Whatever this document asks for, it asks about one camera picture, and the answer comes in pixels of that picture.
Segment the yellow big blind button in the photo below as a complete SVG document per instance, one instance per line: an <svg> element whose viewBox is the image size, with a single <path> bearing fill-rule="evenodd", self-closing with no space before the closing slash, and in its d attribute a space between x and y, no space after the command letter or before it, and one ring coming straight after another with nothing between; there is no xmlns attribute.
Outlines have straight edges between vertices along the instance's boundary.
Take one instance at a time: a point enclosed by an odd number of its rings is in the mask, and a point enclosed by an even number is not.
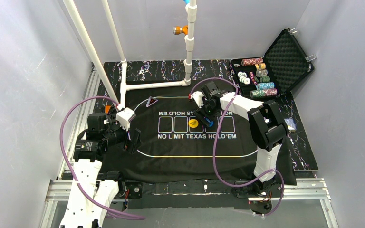
<svg viewBox="0 0 365 228"><path fill-rule="evenodd" d="M188 121L188 125L189 125L190 128L195 129L195 128L197 128L199 126L199 121L196 120L196 119L190 119Z"/></svg>

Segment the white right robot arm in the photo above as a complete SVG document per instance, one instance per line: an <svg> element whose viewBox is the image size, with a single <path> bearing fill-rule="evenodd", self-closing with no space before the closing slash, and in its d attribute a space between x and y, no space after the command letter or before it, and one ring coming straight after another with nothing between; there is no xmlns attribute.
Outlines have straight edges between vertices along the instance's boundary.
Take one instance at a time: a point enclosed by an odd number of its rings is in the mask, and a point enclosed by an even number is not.
<svg viewBox="0 0 365 228"><path fill-rule="evenodd" d="M239 94L237 87L233 92L222 90L216 86L214 80L214 78L202 80L203 87L199 91L193 87L189 93L189 99L196 103L197 109L194 115L204 127L217 126L212 150L212 163L216 177L223 184L236 188L246 187L256 182L264 184L275 175L280 176L276 163L289 129L279 105L273 100L261 102L245 98ZM218 173L216 165L217 141L227 112L233 112L248 121L252 140L257 146L254 178L240 185L226 182Z"/></svg>

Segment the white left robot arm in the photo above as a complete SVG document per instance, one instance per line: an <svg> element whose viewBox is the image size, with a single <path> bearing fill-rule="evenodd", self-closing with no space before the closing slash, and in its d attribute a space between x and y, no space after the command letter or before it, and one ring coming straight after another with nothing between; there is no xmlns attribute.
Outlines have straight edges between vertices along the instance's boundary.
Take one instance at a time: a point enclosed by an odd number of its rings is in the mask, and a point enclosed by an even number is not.
<svg viewBox="0 0 365 228"><path fill-rule="evenodd" d="M140 130L129 139L128 131L135 118L133 110L126 108L116 114L94 113L87 118L87 128L78 136L74 147L74 162L69 166L73 181L67 209L61 228L100 228L107 214L127 220L144 220L145 217L127 214L110 208L120 191L119 176L98 181L103 158L108 148L119 145L135 152L140 144Z"/></svg>

